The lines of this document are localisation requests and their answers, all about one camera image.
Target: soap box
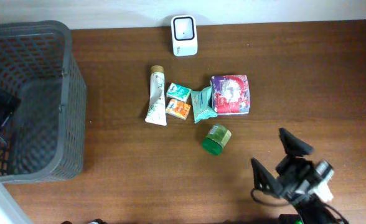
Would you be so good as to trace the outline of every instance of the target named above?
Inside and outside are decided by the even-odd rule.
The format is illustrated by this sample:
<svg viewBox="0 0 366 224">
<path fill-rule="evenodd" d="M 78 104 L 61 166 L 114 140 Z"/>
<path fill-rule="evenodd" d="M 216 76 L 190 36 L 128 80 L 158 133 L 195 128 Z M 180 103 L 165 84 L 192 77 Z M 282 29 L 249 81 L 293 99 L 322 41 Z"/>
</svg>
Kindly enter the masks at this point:
<svg viewBox="0 0 366 224">
<path fill-rule="evenodd" d="M 186 119 L 191 106 L 179 100 L 171 99 L 166 107 L 166 113 L 175 117 Z"/>
<path fill-rule="evenodd" d="M 246 75 L 211 78 L 212 107 L 217 114 L 247 114 L 250 111 L 250 87 Z"/>
<path fill-rule="evenodd" d="M 184 86 L 171 83 L 171 85 L 168 88 L 168 91 L 166 92 L 166 96 L 177 99 L 180 101 L 183 101 L 184 103 L 187 102 L 187 99 L 189 98 L 191 93 L 191 89 L 186 88 Z"/>
</svg>

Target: white wall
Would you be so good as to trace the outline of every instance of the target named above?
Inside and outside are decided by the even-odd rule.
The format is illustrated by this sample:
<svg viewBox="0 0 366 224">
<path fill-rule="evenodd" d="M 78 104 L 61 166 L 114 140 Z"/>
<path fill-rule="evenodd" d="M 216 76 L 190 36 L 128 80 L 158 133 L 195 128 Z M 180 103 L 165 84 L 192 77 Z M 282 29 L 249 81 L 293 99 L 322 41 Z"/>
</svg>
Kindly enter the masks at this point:
<svg viewBox="0 0 366 224">
<path fill-rule="evenodd" d="M 58 20 L 71 29 L 366 19 L 366 0 L 0 0 L 0 23 Z"/>
</svg>

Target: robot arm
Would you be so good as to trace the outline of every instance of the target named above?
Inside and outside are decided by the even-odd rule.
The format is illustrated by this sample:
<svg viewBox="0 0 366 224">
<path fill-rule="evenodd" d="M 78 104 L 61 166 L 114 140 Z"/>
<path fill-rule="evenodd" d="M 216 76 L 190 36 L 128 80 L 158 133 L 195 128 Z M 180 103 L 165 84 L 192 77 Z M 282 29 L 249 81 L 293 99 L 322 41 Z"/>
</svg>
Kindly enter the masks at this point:
<svg viewBox="0 0 366 224">
<path fill-rule="evenodd" d="M 325 160 L 317 165 L 305 160 L 303 156 L 311 154 L 313 148 L 284 128 L 280 128 L 279 133 L 287 154 L 276 167 L 279 177 L 275 179 L 259 161 L 252 158 L 254 190 L 287 200 L 288 204 L 294 206 L 304 224 L 349 224 L 339 212 L 324 203 L 333 198 L 327 186 L 334 174 L 332 166 Z M 262 203 L 255 198 L 253 191 L 253 199 Z M 328 208 L 341 216 L 342 222 L 334 218 Z"/>
</svg>

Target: green jar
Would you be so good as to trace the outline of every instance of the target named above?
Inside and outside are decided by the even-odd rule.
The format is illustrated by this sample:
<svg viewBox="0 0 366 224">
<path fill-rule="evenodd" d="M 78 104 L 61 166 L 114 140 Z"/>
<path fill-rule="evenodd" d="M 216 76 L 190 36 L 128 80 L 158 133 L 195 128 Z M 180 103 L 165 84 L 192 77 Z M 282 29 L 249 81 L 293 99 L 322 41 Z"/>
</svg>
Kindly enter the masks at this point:
<svg viewBox="0 0 366 224">
<path fill-rule="evenodd" d="M 232 133 L 227 128 L 215 124 L 202 142 L 202 147 L 217 156 L 222 152 L 231 136 Z"/>
</svg>

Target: wooden table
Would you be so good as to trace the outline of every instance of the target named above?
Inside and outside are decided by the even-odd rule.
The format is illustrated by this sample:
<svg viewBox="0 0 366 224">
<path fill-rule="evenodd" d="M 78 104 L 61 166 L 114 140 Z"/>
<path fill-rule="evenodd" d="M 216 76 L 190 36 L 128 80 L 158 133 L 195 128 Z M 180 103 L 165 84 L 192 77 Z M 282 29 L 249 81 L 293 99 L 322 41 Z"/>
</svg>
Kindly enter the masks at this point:
<svg viewBox="0 0 366 224">
<path fill-rule="evenodd" d="M 283 158 L 278 128 L 335 168 L 331 205 L 366 223 L 366 21 L 198 27 L 199 52 L 171 53 L 168 27 L 74 30 L 73 54 L 88 87 L 85 168 L 66 182 L 6 185 L 35 223 L 216 223 L 295 213 L 250 198 L 251 157 L 269 170 Z M 144 122 L 151 65 L 193 90 L 212 75 L 248 75 L 248 116 L 194 124 Z M 220 123 L 221 155 L 200 143 Z"/>
</svg>

